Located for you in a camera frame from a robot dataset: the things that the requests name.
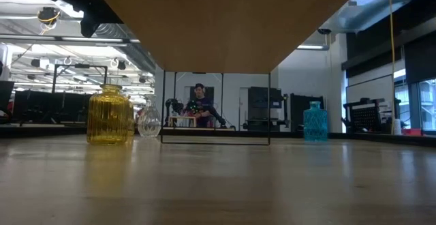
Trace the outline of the clear teardrop ribbed glass vase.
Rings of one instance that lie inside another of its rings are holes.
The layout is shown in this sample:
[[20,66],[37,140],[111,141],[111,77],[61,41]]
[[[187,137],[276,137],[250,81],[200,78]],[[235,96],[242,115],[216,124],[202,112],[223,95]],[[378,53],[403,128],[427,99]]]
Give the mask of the clear teardrop ribbed glass vase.
[[156,107],[156,95],[145,95],[145,104],[137,120],[139,134],[143,138],[156,138],[161,129],[161,116]]

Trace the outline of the yellow glass bottle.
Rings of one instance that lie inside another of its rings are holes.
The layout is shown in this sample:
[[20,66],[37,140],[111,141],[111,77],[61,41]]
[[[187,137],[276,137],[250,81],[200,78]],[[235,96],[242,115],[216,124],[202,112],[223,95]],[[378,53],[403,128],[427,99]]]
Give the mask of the yellow glass bottle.
[[129,125],[128,125],[128,135],[133,137],[135,134],[135,121],[134,121],[134,105],[130,101],[130,96],[127,96],[129,102]]

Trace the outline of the blue diamond-pattern glass bottle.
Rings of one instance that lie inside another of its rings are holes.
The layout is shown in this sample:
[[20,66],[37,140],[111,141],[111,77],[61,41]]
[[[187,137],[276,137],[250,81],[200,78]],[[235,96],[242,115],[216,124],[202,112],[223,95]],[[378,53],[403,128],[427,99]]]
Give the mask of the blue diamond-pattern glass bottle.
[[309,109],[303,113],[304,138],[308,141],[328,140],[328,113],[321,109],[321,102],[310,101]]

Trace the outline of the yellow ribbed glass jar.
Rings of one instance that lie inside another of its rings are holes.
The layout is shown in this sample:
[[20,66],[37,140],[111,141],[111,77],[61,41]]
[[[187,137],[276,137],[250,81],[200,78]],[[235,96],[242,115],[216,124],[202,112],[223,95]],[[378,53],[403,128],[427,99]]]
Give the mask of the yellow ribbed glass jar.
[[89,100],[87,142],[90,145],[123,145],[128,139],[129,100],[122,86],[104,84]]

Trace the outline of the small background wooden shelf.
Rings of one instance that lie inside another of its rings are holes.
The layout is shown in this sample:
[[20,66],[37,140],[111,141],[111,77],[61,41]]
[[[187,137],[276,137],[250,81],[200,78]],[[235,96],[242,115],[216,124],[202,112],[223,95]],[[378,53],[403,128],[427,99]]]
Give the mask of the small background wooden shelf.
[[196,128],[197,119],[194,116],[171,116],[168,119],[168,127]]

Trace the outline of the person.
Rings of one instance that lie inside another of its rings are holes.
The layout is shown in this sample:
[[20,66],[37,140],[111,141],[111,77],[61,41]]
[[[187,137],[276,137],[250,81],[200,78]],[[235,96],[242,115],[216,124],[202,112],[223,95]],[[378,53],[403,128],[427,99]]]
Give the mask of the person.
[[196,126],[210,128],[215,108],[212,101],[205,96],[204,85],[197,83],[194,87],[195,98],[188,101],[185,110],[196,118]]

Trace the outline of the black cabinet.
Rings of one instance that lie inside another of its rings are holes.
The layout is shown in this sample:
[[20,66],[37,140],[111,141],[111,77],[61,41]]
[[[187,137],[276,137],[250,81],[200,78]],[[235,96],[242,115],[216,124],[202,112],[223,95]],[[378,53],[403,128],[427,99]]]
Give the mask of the black cabinet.
[[248,88],[247,130],[254,132],[279,132],[283,121],[275,115],[282,109],[281,89],[267,87]]

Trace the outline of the light wooden table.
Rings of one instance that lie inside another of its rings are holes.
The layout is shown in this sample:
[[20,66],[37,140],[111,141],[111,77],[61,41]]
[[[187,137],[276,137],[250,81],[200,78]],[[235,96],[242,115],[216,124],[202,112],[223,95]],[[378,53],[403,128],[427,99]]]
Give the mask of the light wooden table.
[[164,72],[269,75],[347,0],[104,0]]

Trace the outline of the black panel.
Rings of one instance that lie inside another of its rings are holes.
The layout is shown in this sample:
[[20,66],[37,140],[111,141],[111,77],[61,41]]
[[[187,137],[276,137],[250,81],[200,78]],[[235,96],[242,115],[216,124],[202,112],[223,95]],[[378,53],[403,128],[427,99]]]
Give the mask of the black panel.
[[304,111],[310,108],[310,102],[320,102],[320,108],[324,109],[324,98],[296,95],[290,95],[290,130],[291,132],[301,132],[304,125]]

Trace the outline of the ceiling light bar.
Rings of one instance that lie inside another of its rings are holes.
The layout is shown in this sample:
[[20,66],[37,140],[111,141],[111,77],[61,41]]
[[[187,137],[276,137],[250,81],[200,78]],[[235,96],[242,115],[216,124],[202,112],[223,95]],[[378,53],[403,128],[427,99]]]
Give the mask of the ceiling light bar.
[[330,47],[326,45],[312,45],[312,44],[301,44],[297,50],[329,50]]

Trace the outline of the black pegboard cart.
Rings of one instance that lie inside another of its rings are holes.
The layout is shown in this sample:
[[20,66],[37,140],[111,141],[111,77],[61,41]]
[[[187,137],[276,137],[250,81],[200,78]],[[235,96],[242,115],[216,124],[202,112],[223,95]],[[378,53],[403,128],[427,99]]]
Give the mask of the black pegboard cart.
[[391,125],[382,122],[380,104],[385,99],[361,98],[358,102],[350,102],[343,105],[345,117],[341,121],[346,127],[347,134],[370,133],[389,134]]

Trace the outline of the black partition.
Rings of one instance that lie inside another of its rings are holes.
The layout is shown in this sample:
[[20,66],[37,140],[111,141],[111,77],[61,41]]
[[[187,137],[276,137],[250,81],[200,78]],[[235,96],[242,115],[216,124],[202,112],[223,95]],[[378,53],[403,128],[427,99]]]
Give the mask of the black partition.
[[90,94],[17,91],[12,118],[19,123],[86,123],[90,98]]

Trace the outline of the silver ventilation duct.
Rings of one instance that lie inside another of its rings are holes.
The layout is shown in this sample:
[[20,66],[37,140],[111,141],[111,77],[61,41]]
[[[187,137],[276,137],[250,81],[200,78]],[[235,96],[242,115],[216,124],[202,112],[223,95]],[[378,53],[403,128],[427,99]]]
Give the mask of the silver ventilation duct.
[[[101,24],[95,31],[94,37],[136,39],[136,36],[124,24]],[[140,44],[116,44],[114,48],[124,53],[139,70],[155,73],[155,62],[148,51],[144,50]]]

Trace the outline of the black gantry frame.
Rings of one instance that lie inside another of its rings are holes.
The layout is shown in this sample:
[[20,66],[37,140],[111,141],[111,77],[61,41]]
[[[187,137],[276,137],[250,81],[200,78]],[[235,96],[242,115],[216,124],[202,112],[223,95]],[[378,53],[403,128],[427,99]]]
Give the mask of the black gantry frame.
[[74,67],[76,69],[102,68],[102,69],[104,69],[104,84],[107,83],[108,66],[105,66],[105,65],[89,65],[89,64],[84,64],[84,63],[77,63],[77,64],[74,64],[74,65],[55,64],[54,65],[54,74],[53,74],[53,80],[52,80],[52,91],[51,91],[51,93],[55,93],[57,77],[58,77],[58,75],[61,74],[61,73],[57,72],[59,67],[64,67],[64,68]]

